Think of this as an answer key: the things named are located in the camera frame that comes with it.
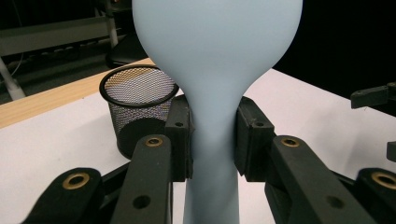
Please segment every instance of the mesh cup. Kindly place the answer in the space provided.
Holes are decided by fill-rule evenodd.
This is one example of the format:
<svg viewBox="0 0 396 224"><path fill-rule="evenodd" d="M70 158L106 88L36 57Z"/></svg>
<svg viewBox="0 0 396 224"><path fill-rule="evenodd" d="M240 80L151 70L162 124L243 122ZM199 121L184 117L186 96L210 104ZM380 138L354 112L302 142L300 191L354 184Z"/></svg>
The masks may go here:
<svg viewBox="0 0 396 224"><path fill-rule="evenodd" d="M119 151L131 159L140 138L164 134L178 85L156 66L129 65L108 73L99 91L108 102Z"/></svg>

